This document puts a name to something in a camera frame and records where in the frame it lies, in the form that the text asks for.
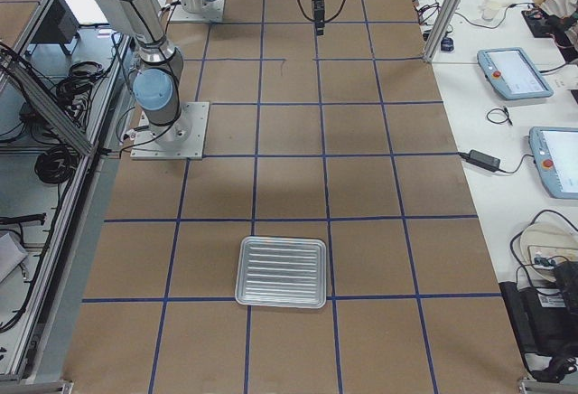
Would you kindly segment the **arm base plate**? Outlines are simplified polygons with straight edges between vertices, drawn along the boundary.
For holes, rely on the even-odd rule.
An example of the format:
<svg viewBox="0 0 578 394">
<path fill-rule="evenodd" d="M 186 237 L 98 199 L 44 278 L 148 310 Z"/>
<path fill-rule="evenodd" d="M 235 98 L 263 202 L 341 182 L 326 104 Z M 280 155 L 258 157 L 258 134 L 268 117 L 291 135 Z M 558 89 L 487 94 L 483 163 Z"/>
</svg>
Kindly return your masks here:
<svg viewBox="0 0 578 394">
<path fill-rule="evenodd" d="M 225 0 L 173 0 L 172 23 L 221 23 Z"/>
<path fill-rule="evenodd" d="M 170 127 L 151 125 L 141 112 L 139 130 L 135 135 L 136 147 L 130 157 L 135 160 L 201 160 L 210 114 L 209 102 L 181 104 L 181 115 Z"/>
</svg>

